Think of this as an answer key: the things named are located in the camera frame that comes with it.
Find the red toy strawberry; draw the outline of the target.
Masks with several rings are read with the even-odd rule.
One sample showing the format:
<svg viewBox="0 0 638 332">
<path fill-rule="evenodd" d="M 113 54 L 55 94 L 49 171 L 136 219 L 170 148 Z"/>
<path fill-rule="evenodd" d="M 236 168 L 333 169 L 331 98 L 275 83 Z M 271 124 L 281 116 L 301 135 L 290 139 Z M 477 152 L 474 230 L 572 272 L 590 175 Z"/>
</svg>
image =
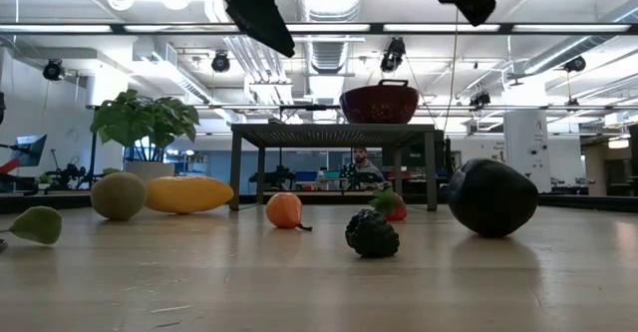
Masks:
<svg viewBox="0 0 638 332">
<path fill-rule="evenodd" d="M 401 221 L 408 215 L 403 199 L 391 187 L 385 190 L 375 190 L 370 205 L 388 221 Z"/>
</svg>

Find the round green toy melon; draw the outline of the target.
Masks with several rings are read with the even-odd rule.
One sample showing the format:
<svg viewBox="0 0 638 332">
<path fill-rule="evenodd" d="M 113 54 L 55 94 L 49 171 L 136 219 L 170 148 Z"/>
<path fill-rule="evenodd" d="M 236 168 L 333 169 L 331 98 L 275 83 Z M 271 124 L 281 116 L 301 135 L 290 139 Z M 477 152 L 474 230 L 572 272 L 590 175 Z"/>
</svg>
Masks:
<svg viewBox="0 0 638 332">
<path fill-rule="evenodd" d="M 109 220 L 129 220 L 145 206 L 146 197 L 145 184 L 129 172 L 110 173 L 91 189 L 94 211 Z"/>
</svg>

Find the perforated metal shelf riser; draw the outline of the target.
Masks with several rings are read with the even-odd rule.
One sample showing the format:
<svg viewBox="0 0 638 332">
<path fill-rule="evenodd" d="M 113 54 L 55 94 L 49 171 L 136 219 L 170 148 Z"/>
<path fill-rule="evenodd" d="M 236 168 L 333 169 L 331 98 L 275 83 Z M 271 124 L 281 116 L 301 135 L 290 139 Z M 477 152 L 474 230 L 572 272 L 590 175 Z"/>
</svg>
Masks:
<svg viewBox="0 0 638 332">
<path fill-rule="evenodd" d="M 234 124 L 231 126 L 230 187 L 234 197 L 229 208 L 239 210 L 242 143 L 258 149 L 257 202 L 263 202 L 265 150 L 268 148 L 394 148 L 395 191 L 403 188 L 402 149 L 413 140 L 425 143 L 427 210 L 438 208 L 437 168 L 435 159 L 435 127 L 409 124 L 348 124 L 348 125 L 282 125 Z"/>
</svg>

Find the small tilted background monitor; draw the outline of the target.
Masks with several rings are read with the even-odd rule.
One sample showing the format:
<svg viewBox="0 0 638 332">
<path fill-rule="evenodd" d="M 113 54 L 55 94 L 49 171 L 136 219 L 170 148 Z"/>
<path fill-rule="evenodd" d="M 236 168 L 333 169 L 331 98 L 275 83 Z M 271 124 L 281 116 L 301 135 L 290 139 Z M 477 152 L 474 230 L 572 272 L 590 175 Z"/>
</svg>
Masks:
<svg viewBox="0 0 638 332">
<path fill-rule="evenodd" d="M 11 159 L 19 166 L 38 166 L 43 154 L 46 135 L 17 137 L 12 146 Z"/>
</svg>

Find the silver ventilation duct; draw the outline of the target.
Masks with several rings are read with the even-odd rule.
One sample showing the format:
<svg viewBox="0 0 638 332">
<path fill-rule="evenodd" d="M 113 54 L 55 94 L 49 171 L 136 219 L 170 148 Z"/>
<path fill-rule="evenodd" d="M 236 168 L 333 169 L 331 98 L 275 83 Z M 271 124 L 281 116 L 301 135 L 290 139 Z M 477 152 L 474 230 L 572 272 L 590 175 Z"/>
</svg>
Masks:
<svg viewBox="0 0 638 332">
<path fill-rule="evenodd" d="M 358 18 L 362 0 L 299 0 L 304 21 L 350 23 Z M 346 65 L 349 43 L 311 42 L 306 48 L 310 67 L 319 74 L 337 74 Z"/>
</svg>

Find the white pillar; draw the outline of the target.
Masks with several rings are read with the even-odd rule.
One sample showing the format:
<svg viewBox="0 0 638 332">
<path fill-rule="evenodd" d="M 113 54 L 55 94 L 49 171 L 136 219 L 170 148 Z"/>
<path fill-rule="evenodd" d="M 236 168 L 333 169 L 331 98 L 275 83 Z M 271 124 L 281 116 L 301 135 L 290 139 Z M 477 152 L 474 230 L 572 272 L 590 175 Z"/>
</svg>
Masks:
<svg viewBox="0 0 638 332">
<path fill-rule="evenodd" d="M 507 111 L 503 125 L 506 162 L 539 192 L 551 192 L 546 111 Z"/>
</svg>

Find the green toy pear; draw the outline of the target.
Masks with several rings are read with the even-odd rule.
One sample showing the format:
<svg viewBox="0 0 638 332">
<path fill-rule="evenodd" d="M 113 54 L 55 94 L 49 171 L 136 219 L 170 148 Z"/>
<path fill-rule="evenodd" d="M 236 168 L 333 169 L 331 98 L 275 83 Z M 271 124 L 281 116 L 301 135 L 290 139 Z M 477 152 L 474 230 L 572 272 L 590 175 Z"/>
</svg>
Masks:
<svg viewBox="0 0 638 332">
<path fill-rule="evenodd" d="M 53 207 L 33 206 L 18 215 L 12 224 L 0 232 L 44 245 L 55 244 L 61 236 L 63 217 Z"/>
</svg>

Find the black table edge rail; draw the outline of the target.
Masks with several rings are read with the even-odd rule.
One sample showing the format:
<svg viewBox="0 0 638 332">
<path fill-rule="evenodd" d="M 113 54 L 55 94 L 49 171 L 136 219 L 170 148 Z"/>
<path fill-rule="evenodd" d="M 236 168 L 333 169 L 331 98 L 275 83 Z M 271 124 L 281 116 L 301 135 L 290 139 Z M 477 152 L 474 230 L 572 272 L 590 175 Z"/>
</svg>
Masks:
<svg viewBox="0 0 638 332">
<path fill-rule="evenodd" d="M 304 205 L 368 204 L 374 197 L 366 193 L 346 192 L 310 192 L 301 191 L 296 195 Z M 158 203 L 161 207 L 193 207 L 200 200 L 210 201 L 210 197 L 147 197 L 151 206 Z M 638 197 L 631 196 L 590 196 L 544 193 L 538 197 L 539 206 L 568 207 L 575 209 L 602 210 L 614 212 L 638 213 Z M 0 194 L 0 215 L 23 212 L 29 207 L 45 205 L 56 209 L 91 207 L 91 196 L 86 192 L 73 194 Z"/>
</svg>

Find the white plant pot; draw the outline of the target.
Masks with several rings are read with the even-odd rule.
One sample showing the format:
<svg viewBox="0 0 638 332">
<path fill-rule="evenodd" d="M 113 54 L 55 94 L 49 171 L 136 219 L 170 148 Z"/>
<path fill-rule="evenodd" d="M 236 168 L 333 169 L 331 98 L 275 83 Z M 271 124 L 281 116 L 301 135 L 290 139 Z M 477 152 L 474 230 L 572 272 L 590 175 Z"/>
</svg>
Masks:
<svg viewBox="0 0 638 332">
<path fill-rule="evenodd" d="M 174 176 L 174 164 L 146 161 L 125 161 L 124 171 L 136 175 L 143 182 L 159 177 Z"/>
</svg>

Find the black toy blackberry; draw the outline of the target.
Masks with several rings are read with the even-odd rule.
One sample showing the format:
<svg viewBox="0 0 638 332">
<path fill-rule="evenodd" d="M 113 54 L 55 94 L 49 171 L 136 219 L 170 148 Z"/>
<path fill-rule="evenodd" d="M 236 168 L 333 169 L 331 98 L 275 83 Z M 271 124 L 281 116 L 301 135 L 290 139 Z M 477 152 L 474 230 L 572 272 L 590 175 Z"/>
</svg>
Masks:
<svg viewBox="0 0 638 332">
<path fill-rule="evenodd" d="M 383 214 L 361 209 L 346 226 L 347 244 L 364 258 L 384 258 L 395 255 L 400 237 Z"/>
</svg>

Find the small orange toy pear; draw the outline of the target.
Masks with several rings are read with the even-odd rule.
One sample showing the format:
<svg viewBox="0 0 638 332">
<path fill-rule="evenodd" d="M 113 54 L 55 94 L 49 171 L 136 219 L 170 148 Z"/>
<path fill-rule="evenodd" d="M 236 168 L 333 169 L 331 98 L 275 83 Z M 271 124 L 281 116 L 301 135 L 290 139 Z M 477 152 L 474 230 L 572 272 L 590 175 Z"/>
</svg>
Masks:
<svg viewBox="0 0 638 332">
<path fill-rule="evenodd" d="M 299 228 L 312 231 L 311 226 L 302 223 L 303 204 L 300 198 L 292 192 L 278 192 L 272 195 L 266 203 L 266 216 L 278 228 Z"/>
</svg>

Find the large black toy plum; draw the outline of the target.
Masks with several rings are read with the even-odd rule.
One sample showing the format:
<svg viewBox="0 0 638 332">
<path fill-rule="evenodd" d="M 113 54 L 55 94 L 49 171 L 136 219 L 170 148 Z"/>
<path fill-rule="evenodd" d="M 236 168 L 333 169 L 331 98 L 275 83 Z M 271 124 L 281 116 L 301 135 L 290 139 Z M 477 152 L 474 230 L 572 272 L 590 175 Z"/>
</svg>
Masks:
<svg viewBox="0 0 638 332">
<path fill-rule="evenodd" d="M 453 174 L 448 204 L 459 223 L 483 237 L 505 237 L 525 225 L 538 205 L 535 184 L 514 168 L 472 159 Z"/>
</svg>

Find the long yellow toy fruit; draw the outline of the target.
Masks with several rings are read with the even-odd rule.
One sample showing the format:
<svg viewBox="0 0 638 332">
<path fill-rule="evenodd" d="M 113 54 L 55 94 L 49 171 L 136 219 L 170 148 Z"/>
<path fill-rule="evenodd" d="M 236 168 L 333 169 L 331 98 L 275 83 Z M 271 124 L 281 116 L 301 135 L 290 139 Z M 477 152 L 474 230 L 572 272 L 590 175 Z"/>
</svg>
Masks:
<svg viewBox="0 0 638 332">
<path fill-rule="evenodd" d="M 164 176 L 146 182 L 146 207 L 173 214 L 216 209 L 234 197 L 233 189 L 208 176 Z"/>
</svg>

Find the red colander bowl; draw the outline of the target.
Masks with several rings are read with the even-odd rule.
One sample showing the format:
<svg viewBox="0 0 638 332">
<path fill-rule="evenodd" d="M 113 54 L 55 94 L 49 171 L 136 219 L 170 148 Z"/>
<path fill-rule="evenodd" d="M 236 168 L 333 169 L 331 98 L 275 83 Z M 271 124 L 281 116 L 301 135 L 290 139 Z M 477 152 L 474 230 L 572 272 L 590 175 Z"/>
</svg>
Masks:
<svg viewBox="0 0 638 332">
<path fill-rule="evenodd" d="M 407 80 L 383 79 L 377 85 L 349 90 L 339 104 L 350 124 L 407 124 L 420 93 Z"/>
</svg>

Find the person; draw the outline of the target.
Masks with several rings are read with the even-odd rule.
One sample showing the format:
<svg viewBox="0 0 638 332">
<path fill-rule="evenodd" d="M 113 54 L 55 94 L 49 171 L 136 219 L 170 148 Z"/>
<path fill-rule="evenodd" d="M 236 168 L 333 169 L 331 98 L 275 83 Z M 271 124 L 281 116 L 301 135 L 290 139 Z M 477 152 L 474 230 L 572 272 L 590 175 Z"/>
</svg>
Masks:
<svg viewBox="0 0 638 332">
<path fill-rule="evenodd" d="M 352 161 L 345 165 L 346 177 L 351 188 L 379 188 L 386 182 L 381 171 L 368 159 L 366 148 L 352 148 L 352 156 Z"/>
</svg>

